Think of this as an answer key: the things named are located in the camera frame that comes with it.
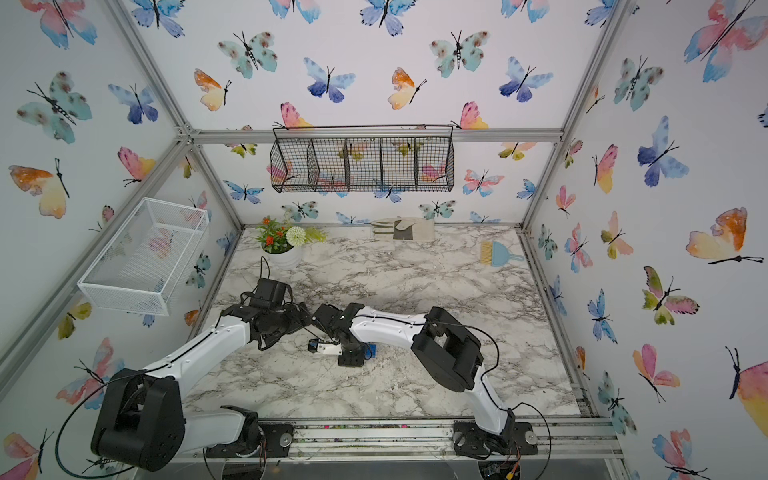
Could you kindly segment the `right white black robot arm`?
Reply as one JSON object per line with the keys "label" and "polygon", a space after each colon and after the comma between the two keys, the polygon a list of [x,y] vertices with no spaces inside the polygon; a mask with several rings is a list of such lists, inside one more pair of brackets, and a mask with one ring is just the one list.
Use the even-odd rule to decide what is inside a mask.
{"label": "right white black robot arm", "polygon": [[404,315],[359,303],[343,310],[323,304],[312,321],[339,348],[340,366],[362,366],[370,344],[411,351],[435,382],[466,396],[475,424],[488,439],[503,449],[512,443],[515,416],[486,381],[481,342],[445,309]]}

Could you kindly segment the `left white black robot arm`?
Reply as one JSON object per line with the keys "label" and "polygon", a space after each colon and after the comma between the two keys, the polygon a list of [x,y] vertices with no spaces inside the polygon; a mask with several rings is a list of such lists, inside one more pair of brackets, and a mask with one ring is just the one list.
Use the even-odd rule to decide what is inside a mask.
{"label": "left white black robot arm", "polygon": [[102,389],[92,453],[148,472],[194,451],[214,459],[287,457],[292,426],[262,423],[257,412],[232,405],[185,414],[183,403],[226,357],[251,342],[265,351],[311,321],[288,284],[260,279],[199,337],[142,369],[124,368],[112,376]]}

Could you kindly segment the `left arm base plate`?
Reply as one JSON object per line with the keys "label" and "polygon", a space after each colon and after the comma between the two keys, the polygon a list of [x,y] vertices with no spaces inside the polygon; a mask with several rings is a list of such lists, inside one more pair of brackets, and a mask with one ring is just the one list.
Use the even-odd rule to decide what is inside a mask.
{"label": "left arm base plate", "polygon": [[205,454],[214,459],[287,458],[293,437],[294,426],[290,423],[252,424],[244,429],[236,441],[207,447]]}

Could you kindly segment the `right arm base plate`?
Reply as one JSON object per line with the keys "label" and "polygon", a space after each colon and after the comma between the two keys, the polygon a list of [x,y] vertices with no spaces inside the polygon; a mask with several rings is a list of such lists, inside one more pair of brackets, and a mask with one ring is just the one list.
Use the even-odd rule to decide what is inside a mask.
{"label": "right arm base plate", "polygon": [[481,429],[474,422],[456,422],[453,425],[452,445],[458,456],[485,460],[492,455],[526,456],[538,453],[538,438],[532,425],[513,422],[500,434]]}

